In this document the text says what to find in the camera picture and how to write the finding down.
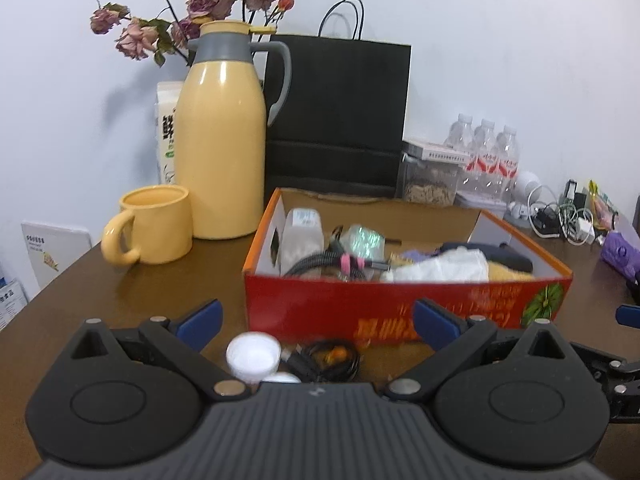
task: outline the translucent white bottle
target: translucent white bottle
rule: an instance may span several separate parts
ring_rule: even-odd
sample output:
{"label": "translucent white bottle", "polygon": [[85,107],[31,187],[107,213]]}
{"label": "translucent white bottle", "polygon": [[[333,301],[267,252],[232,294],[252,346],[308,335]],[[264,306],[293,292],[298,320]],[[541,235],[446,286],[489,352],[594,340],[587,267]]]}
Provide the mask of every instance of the translucent white bottle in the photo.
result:
{"label": "translucent white bottle", "polygon": [[[280,275],[302,258],[324,250],[320,214],[315,209],[296,208],[289,211],[280,243]],[[318,278],[320,269],[310,270],[305,277]]]}
{"label": "translucent white bottle", "polygon": [[473,140],[474,131],[471,123],[474,118],[470,115],[458,114],[458,120],[449,129],[449,136],[444,145],[460,152],[465,152]]}
{"label": "translucent white bottle", "polygon": [[477,153],[474,175],[476,191],[484,195],[497,197],[501,189],[496,171],[498,168],[498,147],[494,134],[495,123],[482,119],[474,133],[474,147]]}
{"label": "translucent white bottle", "polygon": [[520,161],[520,147],[516,140],[516,129],[505,126],[504,130],[498,134],[497,147],[497,174],[500,178],[501,195],[505,195],[511,188],[511,183],[518,172],[518,162]]}

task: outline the white tissue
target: white tissue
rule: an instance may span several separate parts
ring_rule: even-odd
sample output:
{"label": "white tissue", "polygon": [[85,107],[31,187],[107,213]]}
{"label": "white tissue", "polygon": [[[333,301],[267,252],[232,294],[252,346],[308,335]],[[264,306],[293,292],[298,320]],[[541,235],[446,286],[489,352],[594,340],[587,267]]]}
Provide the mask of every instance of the white tissue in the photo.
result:
{"label": "white tissue", "polygon": [[428,258],[419,264],[398,267],[380,276],[381,282],[488,282],[489,265],[482,251],[464,247]]}

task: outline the red cardboard box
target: red cardboard box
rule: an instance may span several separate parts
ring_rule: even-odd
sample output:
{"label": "red cardboard box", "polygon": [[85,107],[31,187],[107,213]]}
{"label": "red cardboard box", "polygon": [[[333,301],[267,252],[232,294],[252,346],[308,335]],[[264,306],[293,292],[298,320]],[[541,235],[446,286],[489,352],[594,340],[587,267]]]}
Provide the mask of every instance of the red cardboard box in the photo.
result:
{"label": "red cardboard box", "polygon": [[[341,282],[279,276],[277,249],[287,212],[316,209],[325,240],[338,225],[374,229],[386,238],[385,253],[432,251],[444,242],[506,242],[533,261],[533,280],[491,283]],[[250,330],[284,342],[341,337],[389,343],[418,339],[412,306],[430,298],[460,317],[482,314],[500,327],[523,319],[553,319],[572,282],[572,272],[534,241],[491,213],[385,200],[276,189],[246,261],[244,288]]]}

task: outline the yellow cloth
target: yellow cloth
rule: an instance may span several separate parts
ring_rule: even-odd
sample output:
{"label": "yellow cloth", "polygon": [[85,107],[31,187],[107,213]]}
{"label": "yellow cloth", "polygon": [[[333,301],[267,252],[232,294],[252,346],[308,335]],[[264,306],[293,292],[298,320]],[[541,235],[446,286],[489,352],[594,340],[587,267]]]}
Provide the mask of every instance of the yellow cloth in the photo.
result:
{"label": "yellow cloth", "polygon": [[528,272],[511,270],[509,267],[496,264],[495,262],[488,263],[490,282],[530,282],[534,279],[533,275]]}

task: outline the yellow thermos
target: yellow thermos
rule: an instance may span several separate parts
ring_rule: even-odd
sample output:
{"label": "yellow thermos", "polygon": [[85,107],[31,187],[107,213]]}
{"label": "yellow thermos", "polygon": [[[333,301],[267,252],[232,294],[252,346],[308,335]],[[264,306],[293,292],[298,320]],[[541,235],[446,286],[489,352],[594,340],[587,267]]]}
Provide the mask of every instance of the yellow thermos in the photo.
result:
{"label": "yellow thermos", "polygon": [[[222,20],[200,27],[200,38],[175,109],[175,176],[189,189],[196,238],[236,238],[254,232],[263,212],[267,125],[282,108],[291,82],[289,49],[279,41],[251,42],[249,33],[271,34]],[[284,58],[284,81],[268,120],[252,52]]]}

